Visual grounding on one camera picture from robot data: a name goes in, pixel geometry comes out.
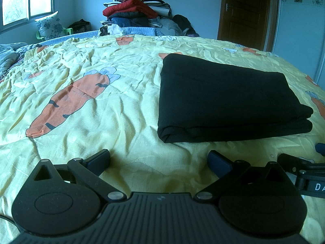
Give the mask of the black pants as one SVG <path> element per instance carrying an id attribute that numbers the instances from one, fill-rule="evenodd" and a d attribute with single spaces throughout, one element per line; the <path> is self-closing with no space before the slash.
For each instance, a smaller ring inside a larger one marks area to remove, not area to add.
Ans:
<path id="1" fill-rule="evenodd" d="M 307 133 L 313 109 L 285 76 L 181 54 L 163 60 L 158 136 L 165 143 L 246 141 Z"/>

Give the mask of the window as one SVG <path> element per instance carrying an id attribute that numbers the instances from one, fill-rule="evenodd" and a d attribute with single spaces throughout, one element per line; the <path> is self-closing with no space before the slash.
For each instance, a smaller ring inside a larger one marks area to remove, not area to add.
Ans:
<path id="1" fill-rule="evenodd" d="M 54 12 L 54 0 L 1 0 L 1 32 Z"/>

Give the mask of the pile of clothes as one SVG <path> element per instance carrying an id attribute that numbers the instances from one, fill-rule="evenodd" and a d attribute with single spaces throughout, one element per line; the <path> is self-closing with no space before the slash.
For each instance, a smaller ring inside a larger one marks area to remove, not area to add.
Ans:
<path id="1" fill-rule="evenodd" d="M 170 5 L 163 0 L 113 0 L 104 6 L 106 21 L 102 22 L 102 33 L 199 36 L 190 21 L 185 16 L 172 15 Z"/>

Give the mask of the yellow carrot print bedsheet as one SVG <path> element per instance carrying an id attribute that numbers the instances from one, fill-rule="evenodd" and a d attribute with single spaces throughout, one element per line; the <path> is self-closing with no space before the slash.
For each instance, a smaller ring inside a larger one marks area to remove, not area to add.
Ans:
<path id="1" fill-rule="evenodd" d="M 165 143 L 158 136 L 163 60 L 169 54 L 282 73 L 311 107 L 307 133 L 228 142 Z M 66 235 L 32 235 L 12 205 L 42 159 L 54 165 L 110 152 L 99 176 L 127 199 Z M 194 196 L 218 180 L 207 164 L 215 150 L 264 167 L 284 153 L 324 162 L 324 91 L 276 54 L 191 37 L 103 36 L 32 49 L 1 80 L 1 243 L 324 243 L 324 198 L 301 197 L 299 234 L 257 239 L 228 225 Z"/>

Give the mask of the brown wooden door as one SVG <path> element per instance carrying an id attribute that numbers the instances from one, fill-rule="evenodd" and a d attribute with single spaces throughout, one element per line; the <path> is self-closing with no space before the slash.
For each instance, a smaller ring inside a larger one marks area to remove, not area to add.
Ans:
<path id="1" fill-rule="evenodd" d="M 221 0 L 218 40 L 271 51 L 279 0 Z"/>

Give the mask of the white wardrobe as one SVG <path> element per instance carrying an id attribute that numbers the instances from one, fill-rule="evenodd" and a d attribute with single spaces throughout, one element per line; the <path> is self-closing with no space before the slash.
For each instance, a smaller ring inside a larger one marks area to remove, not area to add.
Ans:
<path id="1" fill-rule="evenodd" d="M 273 52 L 324 85 L 324 0 L 279 0 Z"/>

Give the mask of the black bag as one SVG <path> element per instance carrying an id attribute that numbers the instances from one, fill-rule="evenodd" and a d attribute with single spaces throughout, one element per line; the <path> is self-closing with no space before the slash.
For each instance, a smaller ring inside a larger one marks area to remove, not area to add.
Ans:
<path id="1" fill-rule="evenodd" d="M 74 22 L 71 24 L 68 28 L 73 29 L 74 34 L 88 32 L 91 30 L 91 24 L 89 21 L 85 21 L 84 19 L 81 19 L 77 22 Z"/>

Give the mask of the floral pillow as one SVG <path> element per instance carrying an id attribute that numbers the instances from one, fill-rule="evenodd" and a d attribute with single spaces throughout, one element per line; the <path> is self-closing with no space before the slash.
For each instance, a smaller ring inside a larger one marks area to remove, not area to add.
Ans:
<path id="1" fill-rule="evenodd" d="M 45 40 L 55 39 L 65 35 L 58 11 L 36 19 L 35 22 L 40 36 L 44 37 Z"/>

